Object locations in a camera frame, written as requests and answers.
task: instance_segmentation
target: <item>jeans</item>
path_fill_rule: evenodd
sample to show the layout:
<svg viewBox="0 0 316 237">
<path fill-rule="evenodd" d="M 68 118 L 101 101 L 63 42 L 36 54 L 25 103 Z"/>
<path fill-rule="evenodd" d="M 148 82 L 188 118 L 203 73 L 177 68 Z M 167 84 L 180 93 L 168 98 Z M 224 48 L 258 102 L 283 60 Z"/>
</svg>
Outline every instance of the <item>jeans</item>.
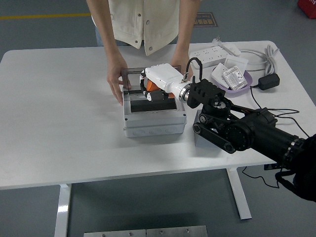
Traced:
<svg viewBox="0 0 316 237">
<path fill-rule="evenodd" d="M 97 39 L 97 45 L 98 47 L 102 47 L 104 46 L 103 45 L 103 42 L 102 42 L 102 39 L 101 39 L 101 36 L 100 36 L 100 32 L 98 30 L 98 28 L 95 26 L 95 36 L 96 36 L 96 39 Z M 117 46 L 128 46 L 129 44 L 123 42 L 123 41 L 119 41 L 119 40 L 115 40 L 116 43 L 117 43 Z M 176 37 L 173 41 L 171 41 L 169 44 L 176 44 L 178 41 L 178 37 Z"/>
</svg>

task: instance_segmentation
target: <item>table leg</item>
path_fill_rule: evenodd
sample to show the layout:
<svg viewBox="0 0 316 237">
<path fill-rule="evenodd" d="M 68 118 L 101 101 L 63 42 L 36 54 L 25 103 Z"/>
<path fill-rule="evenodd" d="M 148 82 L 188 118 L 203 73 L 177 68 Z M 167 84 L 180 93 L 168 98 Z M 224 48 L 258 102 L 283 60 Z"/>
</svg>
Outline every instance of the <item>table leg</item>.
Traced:
<svg viewBox="0 0 316 237">
<path fill-rule="evenodd" d="M 237 168 L 227 168 L 226 170 L 233 189 L 240 219 L 251 219 L 252 217 L 238 176 Z"/>
<path fill-rule="evenodd" d="M 58 211 L 55 226 L 55 237 L 67 237 L 70 193 L 71 184 L 60 185 Z"/>
</svg>

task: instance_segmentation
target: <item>gray electrical box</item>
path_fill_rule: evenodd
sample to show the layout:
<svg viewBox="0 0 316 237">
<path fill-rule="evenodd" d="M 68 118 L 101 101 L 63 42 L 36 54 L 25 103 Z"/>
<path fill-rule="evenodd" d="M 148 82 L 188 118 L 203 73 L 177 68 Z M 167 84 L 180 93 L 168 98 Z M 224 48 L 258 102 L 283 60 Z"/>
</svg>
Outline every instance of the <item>gray electrical box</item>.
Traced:
<svg viewBox="0 0 316 237">
<path fill-rule="evenodd" d="M 182 102 L 174 98 L 148 101 L 140 87 L 144 68 L 122 70 L 123 121 L 126 137 L 183 133 L 187 123 Z"/>
</svg>

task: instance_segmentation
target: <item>gray floor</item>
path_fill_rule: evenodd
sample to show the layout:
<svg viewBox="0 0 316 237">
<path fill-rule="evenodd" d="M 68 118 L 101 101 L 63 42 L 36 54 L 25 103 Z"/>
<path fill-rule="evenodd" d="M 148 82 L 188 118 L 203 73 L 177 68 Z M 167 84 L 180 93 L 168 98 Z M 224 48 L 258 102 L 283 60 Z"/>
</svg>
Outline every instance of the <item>gray floor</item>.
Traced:
<svg viewBox="0 0 316 237">
<path fill-rule="evenodd" d="M 0 16 L 88 12 L 84 0 L 0 0 L 0 6 Z M 316 20 L 296 0 L 204 0 L 200 12 L 213 12 L 219 27 L 194 28 L 192 42 L 218 35 L 271 40 L 316 103 Z M 87 46 L 96 46 L 90 17 L 0 20 L 0 59 L 14 49 Z M 190 225 L 206 225 L 210 237 L 315 236 L 315 203 L 238 171 L 252 220 L 239 219 L 226 172 L 214 170 L 74 184 L 68 236 Z M 275 171 L 247 172 L 275 184 Z M 0 237 L 54 236 L 58 195 L 58 186 L 0 191 Z"/>
</svg>

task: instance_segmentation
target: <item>black cable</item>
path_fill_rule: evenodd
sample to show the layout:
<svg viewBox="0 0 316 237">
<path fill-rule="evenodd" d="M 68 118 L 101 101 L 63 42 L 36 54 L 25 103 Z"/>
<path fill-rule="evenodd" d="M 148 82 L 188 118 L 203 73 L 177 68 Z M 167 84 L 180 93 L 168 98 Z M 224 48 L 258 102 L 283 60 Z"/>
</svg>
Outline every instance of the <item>black cable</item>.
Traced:
<svg viewBox="0 0 316 237">
<path fill-rule="evenodd" d="M 278 181 L 276 182 L 276 186 L 272 186 L 272 185 L 269 185 L 266 183 L 265 179 L 262 177 L 262 176 L 257 176 L 257 177 L 253 177 L 253 176 L 250 176 L 249 174 L 246 174 L 244 171 L 247 169 L 247 166 L 245 167 L 245 169 L 243 169 L 242 173 L 246 176 L 248 176 L 249 178 L 252 178 L 252 179 L 259 179 L 261 178 L 263 180 L 263 182 L 265 183 L 265 185 L 267 185 L 268 187 L 270 188 L 275 188 L 275 189 L 279 189 L 280 186 L 278 185 Z"/>
<path fill-rule="evenodd" d="M 261 106 L 259 105 L 259 103 L 256 101 L 255 97 L 253 96 L 252 88 L 256 88 L 256 86 L 250 86 L 250 93 L 251 93 L 252 99 L 254 100 L 254 102 L 256 102 L 257 106 L 260 109 L 262 109 Z"/>
<path fill-rule="evenodd" d="M 201 81 L 202 80 L 202 74 L 203 74 L 203 65 L 202 65 L 202 62 L 194 57 L 194 58 L 190 58 L 188 63 L 187 63 L 187 68 L 186 68 L 186 74 L 189 72 L 189 66 L 190 66 L 190 63 L 193 61 L 193 60 L 196 60 L 197 64 L 199 65 L 199 80 Z"/>
<path fill-rule="evenodd" d="M 252 96 L 252 99 L 254 100 L 254 102 L 259 106 L 260 109 L 261 106 L 259 105 L 259 103 L 256 101 L 254 95 L 253 95 L 253 92 L 252 92 L 252 88 L 257 88 L 257 86 L 250 86 L 250 92 L 251 92 L 251 96 Z M 283 113 L 283 114 L 280 114 L 280 115 L 274 115 L 273 116 L 275 118 L 281 118 L 281 119 L 291 119 L 293 120 L 296 125 L 299 127 L 299 129 L 307 136 L 307 137 L 310 137 L 305 131 L 304 129 L 299 125 L 299 123 L 296 121 L 295 118 L 292 118 L 292 117 L 282 117 L 283 115 L 291 115 L 291 114 L 298 114 L 299 111 L 298 110 L 294 110 L 294 109 L 268 109 L 269 111 L 272 110 L 272 111 L 292 111 L 292 112 L 288 112 L 288 113 Z"/>
</svg>

